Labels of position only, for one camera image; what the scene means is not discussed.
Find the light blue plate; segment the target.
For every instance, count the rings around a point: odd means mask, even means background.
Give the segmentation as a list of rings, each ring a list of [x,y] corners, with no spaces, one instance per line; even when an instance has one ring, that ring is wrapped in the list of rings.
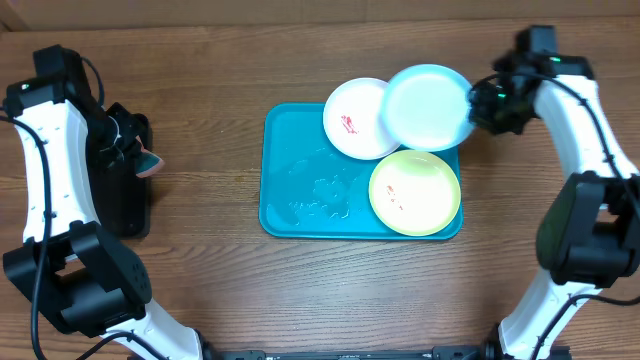
[[[470,82],[436,64],[408,67],[388,82],[380,115],[389,134],[415,150],[437,152],[464,142],[474,130],[469,120]]]

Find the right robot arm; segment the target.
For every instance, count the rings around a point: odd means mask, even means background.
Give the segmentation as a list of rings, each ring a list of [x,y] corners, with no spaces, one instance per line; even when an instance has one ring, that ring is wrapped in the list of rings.
[[[533,25],[468,93],[469,119],[494,135],[532,119],[551,135],[565,183],[536,233],[539,270],[477,359],[567,359],[554,342],[588,301],[639,267],[639,171],[604,115],[588,60],[562,55],[552,26]]]

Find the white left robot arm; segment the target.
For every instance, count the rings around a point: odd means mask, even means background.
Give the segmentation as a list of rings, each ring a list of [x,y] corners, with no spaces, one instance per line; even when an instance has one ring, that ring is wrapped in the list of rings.
[[[33,55],[36,75],[7,88],[2,120],[25,157],[28,212],[22,245],[3,269],[63,334],[118,342],[138,359],[212,359],[201,333],[153,298],[128,241],[150,228],[151,176],[162,167],[148,119],[106,105],[93,64],[54,45]]]

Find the pink and green sponge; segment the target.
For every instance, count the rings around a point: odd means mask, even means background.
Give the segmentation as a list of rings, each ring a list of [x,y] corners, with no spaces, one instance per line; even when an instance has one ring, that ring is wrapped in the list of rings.
[[[134,160],[135,174],[138,178],[147,178],[157,173],[163,166],[164,160],[149,150],[142,148]]]

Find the yellow-green plate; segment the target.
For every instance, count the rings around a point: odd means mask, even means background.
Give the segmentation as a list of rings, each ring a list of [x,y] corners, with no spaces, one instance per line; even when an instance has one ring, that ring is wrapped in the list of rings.
[[[384,225],[412,237],[445,229],[461,207],[461,187],[453,169],[440,157],[417,150],[381,160],[371,174],[368,195]]]

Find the white plate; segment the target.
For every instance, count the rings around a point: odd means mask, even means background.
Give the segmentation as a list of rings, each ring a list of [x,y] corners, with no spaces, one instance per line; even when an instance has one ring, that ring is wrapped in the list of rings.
[[[331,144],[358,160],[375,160],[394,152],[400,143],[381,117],[386,81],[356,78],[338,86],[327,99],[323,126]]]

